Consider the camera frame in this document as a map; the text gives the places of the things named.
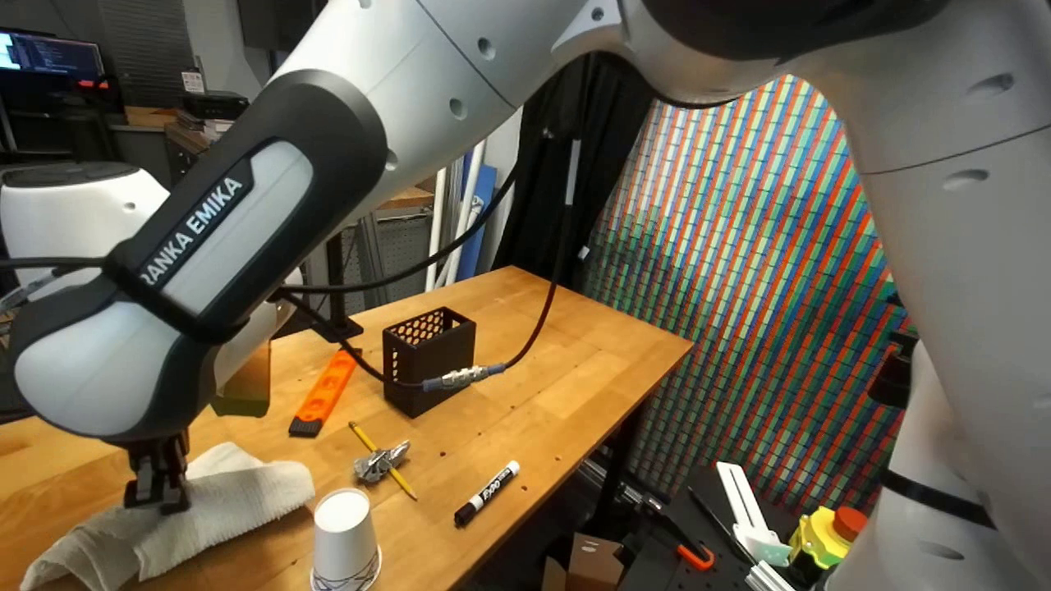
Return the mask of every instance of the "marker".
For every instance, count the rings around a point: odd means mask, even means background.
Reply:
[[[512,483],[516,474],[519,474],[519,462],[509,461],[478,496],[471,496],[455,516],[458,528],[463,528],[472,516],[480,516],[483,505],[489,505],[494,496],[506,491],[506,483]]]

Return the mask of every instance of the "black box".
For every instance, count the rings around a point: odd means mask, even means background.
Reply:
[[[432,310],[386,330],[386,397],[409,416],[428,414],[458,390],[424,394],[418,386],[472,366],[478,326],[455,310]]]

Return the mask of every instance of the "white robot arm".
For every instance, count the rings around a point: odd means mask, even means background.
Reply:
[[[832,589],[1051,589],[1045,0],[330,0],[105,272],[19,312],[24,397],[85,436],[173,441],[219,346],[340,221],[463,156],[582,54],[682,104],[803,76],[849,125],[945,404],[906,422],[935,453],[897,451],[903,485]]]

